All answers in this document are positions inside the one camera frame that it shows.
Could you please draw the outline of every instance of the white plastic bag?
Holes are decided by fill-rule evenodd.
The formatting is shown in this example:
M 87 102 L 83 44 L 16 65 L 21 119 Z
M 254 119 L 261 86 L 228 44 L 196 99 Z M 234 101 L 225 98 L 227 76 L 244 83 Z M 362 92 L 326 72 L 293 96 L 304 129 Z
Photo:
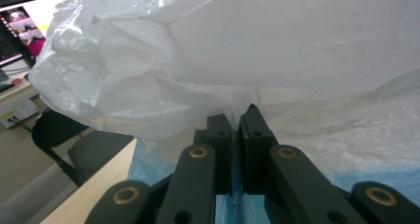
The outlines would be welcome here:
M 279 142 L 302 149 L 334 183 L 349 190 L 374 177 L 420 205 L 419 8 L 420 0 L 67 2 L 30 79 L 53 109 L 146 140 L 220 113 L 236 124 L 253 101 Z

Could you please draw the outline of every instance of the floor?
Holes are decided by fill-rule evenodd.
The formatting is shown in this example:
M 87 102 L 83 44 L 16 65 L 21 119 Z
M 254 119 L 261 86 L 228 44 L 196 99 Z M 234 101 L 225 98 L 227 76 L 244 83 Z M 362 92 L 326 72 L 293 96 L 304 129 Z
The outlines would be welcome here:
M 36 97 L 33 101 L 40 111 L 47 108 L 40 98 Z M 32 128 L 38 115 L 25 120 L 25 124 Z M 70 140 L 55 151 L 64 157 L 68 148 L 76 140 L 77 138 Z M 33 143 L 31 134 L 23 128 L 1 127 L 0 141 L 0 209 L 2 211 L 0 220 L 4 218 L 6 209 L 9 219 L 12 216 L 15 220 L 8 223 L 23 223 L 17 221 L 24 217 L 23 214 L 27 215 L 26 218 L 31 218 L 28 213 L 34 214 L 43 209 L 40 205 L 48 205 L 51 202 L 42 199 L 40 193 L 45 192 L 51 195 L 51 198 L 55 195 L 60 196 L 59 189 L 66 189 L 72 183 L 66 175 L 62 175 L 59 167 L 54 165 L 54 161 Z

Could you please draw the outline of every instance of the brass screw insert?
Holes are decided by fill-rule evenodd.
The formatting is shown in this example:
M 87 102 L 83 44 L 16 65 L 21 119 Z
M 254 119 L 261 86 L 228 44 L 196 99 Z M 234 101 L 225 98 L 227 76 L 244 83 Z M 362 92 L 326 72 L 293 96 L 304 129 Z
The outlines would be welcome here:
M 297 156 L 296 152 L 290 148 L 280 148 L 278 149 L 278 155 L 284 158 L 295 158 Z
M 124 192 L 129 192 L 131 195 L 125 196 L 123 195 Z M 114 202 L 119 205 L 128 204 L 136 200 L 136 198 L 138 198 L 139 195 L 140 191 L 138 188 L 134 186 L 123 187 L 114 194 Z
M 194 158 L 203 158 L 207 156 L 207 150 L 204 148 L 194 148 L 189 151 L 189 154 Z
M 369 187 L 366 194 L 371 200 L 384 206 L 395 206 L 398 203 L 392 193 L 380 187 Z

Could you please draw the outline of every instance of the crumpled plastic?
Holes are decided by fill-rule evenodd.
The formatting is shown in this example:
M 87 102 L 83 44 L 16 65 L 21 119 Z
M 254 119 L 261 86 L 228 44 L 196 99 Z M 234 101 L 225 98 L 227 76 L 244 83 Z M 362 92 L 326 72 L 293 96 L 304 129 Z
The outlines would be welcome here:
M 53 109 L 145 139 L 154 144 L 145 157 L 160 151 L 157 161 L 173 164 L 166 153 L 190 144 L 163 141 L 221 113 L 235 127 L 253 102 L 279 142 L 333 183 L 350 190 L 377 180 L 420 205 L 419 8 L 420 0 L 69 1 L 58 5 L 30 80 Z

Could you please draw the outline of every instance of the chair backrest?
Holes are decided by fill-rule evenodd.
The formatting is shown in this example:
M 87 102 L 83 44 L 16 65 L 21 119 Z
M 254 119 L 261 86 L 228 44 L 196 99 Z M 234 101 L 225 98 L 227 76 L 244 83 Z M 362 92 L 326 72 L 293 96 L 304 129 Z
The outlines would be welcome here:
M 51 108 L 46 109 L 37 118 L 32 129 L 32 140 L 34 140 L 35 145 L 55 160 L 62 171 L 77 186 L 81 186 L 84 183 L 80 173 L 71 164 L 65 162 L 53 148 L 58 147 L 86 129 L 86 126 L 53 111 Z
M 87 128 L 87 126 L 48 108 L 37 118 L 32 132 L 32 139 L 42 150 L 51 149 L 61 145 Z

